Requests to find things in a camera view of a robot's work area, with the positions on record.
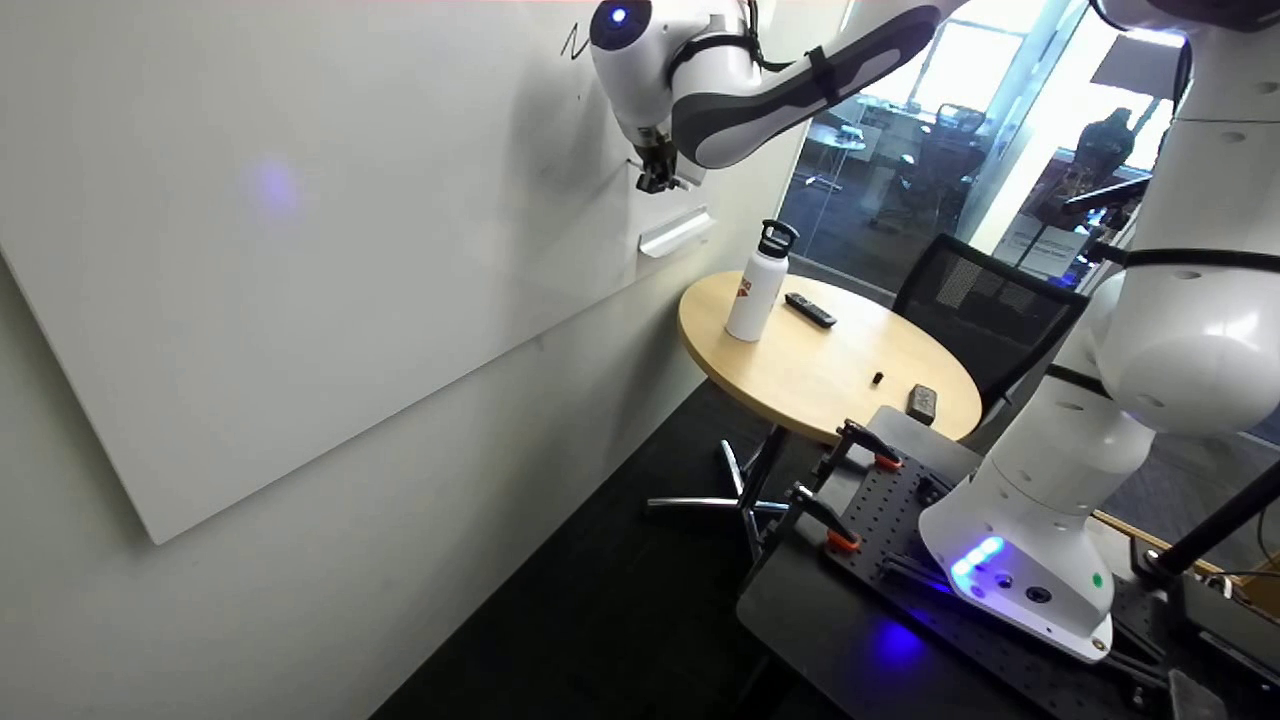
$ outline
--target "whiteboard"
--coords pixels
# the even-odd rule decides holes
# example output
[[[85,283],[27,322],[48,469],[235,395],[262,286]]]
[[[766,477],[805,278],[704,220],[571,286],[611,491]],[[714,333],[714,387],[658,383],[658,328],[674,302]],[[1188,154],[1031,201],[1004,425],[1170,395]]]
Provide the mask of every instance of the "whiteboard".
[[[635,278],[571,0],[0,0],[0,247],[153,540]]]

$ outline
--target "dark carpet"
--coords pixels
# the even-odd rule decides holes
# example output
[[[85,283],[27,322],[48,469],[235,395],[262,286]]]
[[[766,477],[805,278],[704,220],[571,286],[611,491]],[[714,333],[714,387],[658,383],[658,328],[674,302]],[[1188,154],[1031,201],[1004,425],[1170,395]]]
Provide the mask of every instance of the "dark carpet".
[[[650,491],[723,491],[714,445],[766,425],[717,387],[686,408],[378,710],[381,720],[717,720],[824,710],[805,688],[751,707],[766,653],[731,606],[748,549],[730,512],[646,512]],[[818,449],[794,445],[780,480]]]

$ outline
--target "glass window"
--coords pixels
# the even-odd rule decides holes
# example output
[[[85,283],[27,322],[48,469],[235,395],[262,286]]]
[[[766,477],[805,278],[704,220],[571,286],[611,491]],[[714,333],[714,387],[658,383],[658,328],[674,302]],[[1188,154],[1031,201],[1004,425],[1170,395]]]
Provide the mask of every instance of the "glass window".
[[[934,46],[928,72],[921,77],[916,107],[990,107],[1022,43],[1024,41],[1008,33],[948,25]]]
[[[1080,93],[1080,103],[1074,103],[1074,113],[1046,132],[1051,132],[1057,148],[1076,148],[1083,125],[1094,125],[1117,107],[1124,107],[1132,115],[1132,132],[1137,132],[1124,165],[1137,172],[1147,172],[1156,165],[1170,115],[1174,115],[1174,101],[1156,101],[1156,97],[1140,97],[1140,93],[1108,88],[1108,82],[1088,82]]]
[[[973,0],[956,12],[956,18],[1004,28],[1004,33],[1031,33],[1046,17],[1046,0]]]
[[[903,68],[880,77],[876,82],[870,82],[862,97],[880,101],[880,103],[897,103],[908,107],[912,93],[921,82],[928,52],[912,56]]]

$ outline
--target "small object on table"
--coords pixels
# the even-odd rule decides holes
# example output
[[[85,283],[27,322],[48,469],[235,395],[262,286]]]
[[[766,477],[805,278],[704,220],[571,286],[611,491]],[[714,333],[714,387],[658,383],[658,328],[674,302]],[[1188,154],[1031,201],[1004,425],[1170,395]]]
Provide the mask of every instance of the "small object on table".
[[[935,421],[935,393],[928,383],[912,383],[908,393],[908,415],[916,415],[921,425]]]
[[[799,291],[787,291],[787,302],[808,317],[818,328],[834,328],[838,317],[830,307],[821,307],[818,300],[799,294]]]

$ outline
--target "floor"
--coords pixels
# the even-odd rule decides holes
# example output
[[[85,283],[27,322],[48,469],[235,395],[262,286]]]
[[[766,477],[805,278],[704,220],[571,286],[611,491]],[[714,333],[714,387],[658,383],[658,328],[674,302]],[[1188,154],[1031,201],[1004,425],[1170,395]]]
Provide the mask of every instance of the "floor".
[[[799,681],[760,681],[770,654],[731,617],[748,574],[735,520],[646,512],[650,491],[721,486],[717,440],[748,449],[760,431],[717,387],[696,387],[378,715],[838,720]],[[1160,440],[1108,507],[1182,536],[1278,455],[1255,440]],[[778,480],[818,460],[794,445]],[[1216,558],[1252,565],[1252,533]]]

